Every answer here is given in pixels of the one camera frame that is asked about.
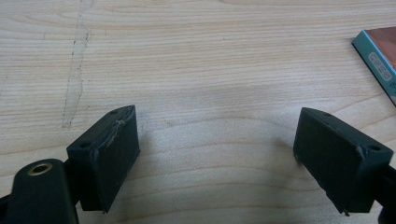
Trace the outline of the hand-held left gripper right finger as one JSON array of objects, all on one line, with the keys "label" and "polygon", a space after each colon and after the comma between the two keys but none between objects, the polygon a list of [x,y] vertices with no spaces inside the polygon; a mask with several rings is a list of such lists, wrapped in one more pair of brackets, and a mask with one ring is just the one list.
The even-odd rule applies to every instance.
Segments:
[{"label": "hand-held left gripper right finger", "polygon": [[341,213],[368,213],[374,202],[382,217],[394,215],[393,151],[339,118],[301,110],[294,156]]}]

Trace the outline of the colourful picture book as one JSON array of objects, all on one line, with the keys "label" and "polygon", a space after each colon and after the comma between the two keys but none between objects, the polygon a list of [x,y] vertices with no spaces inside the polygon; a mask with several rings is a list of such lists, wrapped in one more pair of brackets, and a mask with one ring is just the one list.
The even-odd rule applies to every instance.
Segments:
[{"label": "colourful picture book", "polygon": [[362,30],[352,45],[396,106],[396,26]]}]

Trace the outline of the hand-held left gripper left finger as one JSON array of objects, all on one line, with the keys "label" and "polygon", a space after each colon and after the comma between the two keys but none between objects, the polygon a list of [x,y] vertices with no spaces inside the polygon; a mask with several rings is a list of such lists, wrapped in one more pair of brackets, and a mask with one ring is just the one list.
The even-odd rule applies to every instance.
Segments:
[{"label": "hand-held left gripper left finger", "polygon": [[139,153],[134,105],[106,113],[69,145],[82,209],[108,212]]}]

